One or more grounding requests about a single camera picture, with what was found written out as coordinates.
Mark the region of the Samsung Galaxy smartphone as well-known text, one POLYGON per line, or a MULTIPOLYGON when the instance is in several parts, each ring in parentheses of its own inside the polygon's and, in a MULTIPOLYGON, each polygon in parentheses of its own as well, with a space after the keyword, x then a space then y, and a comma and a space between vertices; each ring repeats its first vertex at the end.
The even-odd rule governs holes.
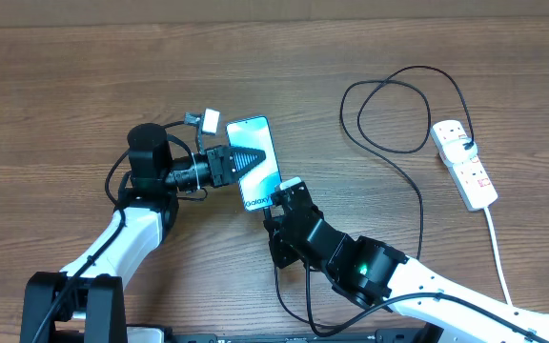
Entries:
POLYGON ((281 183, 270 124, 260 115, 226 125, 243 208, 257 211, 273 205, 271 195, 281 183))

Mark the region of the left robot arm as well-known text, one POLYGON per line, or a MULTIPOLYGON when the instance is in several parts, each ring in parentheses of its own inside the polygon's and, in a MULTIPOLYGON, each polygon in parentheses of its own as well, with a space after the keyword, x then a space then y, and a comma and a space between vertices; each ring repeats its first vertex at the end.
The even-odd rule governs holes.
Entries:
POLYGON ((154 123, 132 128, 122 158, 131 168, 120 183, 112 221, 59 272, 37 272, 25 289, 23 342, 153 342, 174 340, 169 328, 130 325, 124 290, 143 260, 173 228, 181 200, 238 182, 264 164, 260 148, 215 146, 173 158, 188 146, 154 123))

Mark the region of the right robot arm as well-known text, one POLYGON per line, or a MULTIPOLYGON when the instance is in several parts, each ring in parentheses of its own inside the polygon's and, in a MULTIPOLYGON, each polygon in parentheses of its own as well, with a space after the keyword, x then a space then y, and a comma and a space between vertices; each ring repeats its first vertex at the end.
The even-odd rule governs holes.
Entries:
POLYGON ((461 342, 549 342, 549 314, 524 310, 463 287, 417 259, 366 236, 353 239, 328 224, 299 178, 271 195, 280 216, 268 218, 275 264, 296 260, 322 272, 360 314, 331 329, 335 335, 385 309, 432 324, 461 342))

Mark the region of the white charger adapter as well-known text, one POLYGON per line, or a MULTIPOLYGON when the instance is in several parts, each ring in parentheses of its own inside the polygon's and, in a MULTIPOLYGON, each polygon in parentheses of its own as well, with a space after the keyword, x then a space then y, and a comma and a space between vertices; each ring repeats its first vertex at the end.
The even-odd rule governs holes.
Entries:
POLYGON ((447 167, 459 165, 478 156, 478 145, 472 142, 457 120, 435 123, 431 128, 431 136, 440 158, 447 167))

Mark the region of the white power strip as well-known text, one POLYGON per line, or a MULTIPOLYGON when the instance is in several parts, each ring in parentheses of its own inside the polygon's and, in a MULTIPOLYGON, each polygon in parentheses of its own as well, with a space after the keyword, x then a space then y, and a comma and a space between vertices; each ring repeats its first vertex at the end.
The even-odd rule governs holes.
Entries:
POLYGON ((470 212, 483 210, 498 199, 497 191, 477 155, 449 167, 448 171, 470 212))

